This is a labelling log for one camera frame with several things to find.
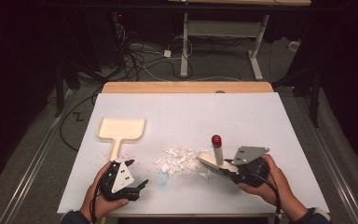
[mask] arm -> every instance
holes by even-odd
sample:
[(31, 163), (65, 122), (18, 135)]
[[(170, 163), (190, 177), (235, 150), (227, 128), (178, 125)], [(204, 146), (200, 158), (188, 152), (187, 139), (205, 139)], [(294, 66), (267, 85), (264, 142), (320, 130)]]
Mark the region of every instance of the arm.
[[(293, 194), (286, 176), (284, 175), (283, 171), (277, 167), (272, 157), (269, 154), (266, 154), (263, 156), (263, 159), (266, 161), (270, 169), (268, 181), (279, 191), (283, 212), (289, 217), (291, 221), (299, 221), (309, 212), (309, 210)], [(267, 203), (276, 205), (275, 194), (267, 184), (263, 184), (258, 188), (254, 188), (243, 183), (240, 183), (238, 186), (245, 192), (258, 195)]]
[[(93, 199), (94, 190), (97, 188), (98, 180), (110, 167), (111, 161), (109, 161), (95, 176), (94, 182), (89, 186), (86, 192), (84, 202), (79, 211), (68, 212), (62, 217), (61, 224), (70, 223), (91, 223), (90, 204)], [(97, 196), (95, 202), (95, 216), (97, 220), (105, 217), (110, 211), (116, 210), (129, 203), (127, 199), (120, 199), (113, 202), (108, 202), (103, 196)]]

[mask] person's left hand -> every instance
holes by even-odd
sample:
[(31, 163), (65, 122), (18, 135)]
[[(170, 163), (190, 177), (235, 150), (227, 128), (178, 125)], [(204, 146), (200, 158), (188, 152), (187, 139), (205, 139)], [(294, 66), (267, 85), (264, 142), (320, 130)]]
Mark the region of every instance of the person's left hand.
[[(87, 190), (86, 197), (84, 198), (84, 202), (80, 208), (80, 212), (91, 222), (91, 213), (90, 213), (90, 203), (94, 196), (95, 188), (97, 188), (98, 180), (101, 176), (107, 171), (107, 169), (111, 165), (111, 161), (109, 161), (95, 176), (94, 182), (89, 186)], [(100, 220), (102, 217), (105, 217), (109, 212), (116, 210), (120, 207), (123, 207), (129, 203), (127, 199), (120, 199), (117, 201), (108, 202), (102, 195), (96, 198), (95, 202), (95, 216), (97, 220)]]

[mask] blue sleeve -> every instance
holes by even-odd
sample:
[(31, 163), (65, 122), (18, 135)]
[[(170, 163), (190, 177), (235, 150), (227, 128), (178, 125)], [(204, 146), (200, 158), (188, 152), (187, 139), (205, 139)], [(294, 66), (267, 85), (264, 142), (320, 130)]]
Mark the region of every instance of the blue sleeve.
[(61, 224), (90, 224), (79, 211), (69, 211), (61, 218)]
[(320, 208), (311, 208), (308, 209), (307, 214), (305, 214), (297, 222), (290, 222), (292, 224), (331, 224), (330, 216), (325, 213), (323, 209)]

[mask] dustpan handle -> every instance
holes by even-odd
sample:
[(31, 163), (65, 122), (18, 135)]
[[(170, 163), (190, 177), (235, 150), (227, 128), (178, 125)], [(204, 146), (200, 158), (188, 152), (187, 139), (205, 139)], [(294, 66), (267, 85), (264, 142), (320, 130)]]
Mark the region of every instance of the dustpan handle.
[(110, 151), (110, 156), (109, 156), (110, 161), (114, 161), (115, 159), (117, 159), (118, 149), (120, 148), (120, 145), (121, 145), (121, 141), (115, 140), (113, 142), (112, 150)]

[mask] red cap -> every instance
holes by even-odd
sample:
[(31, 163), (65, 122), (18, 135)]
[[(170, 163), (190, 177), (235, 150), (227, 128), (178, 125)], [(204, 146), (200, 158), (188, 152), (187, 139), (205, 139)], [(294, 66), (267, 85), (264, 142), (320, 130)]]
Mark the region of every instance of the red cap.
[(213, 147), (221, 147), (222, 146), (222, 138), (217, 134), (212, 136), (212, 144), (213, 144)]

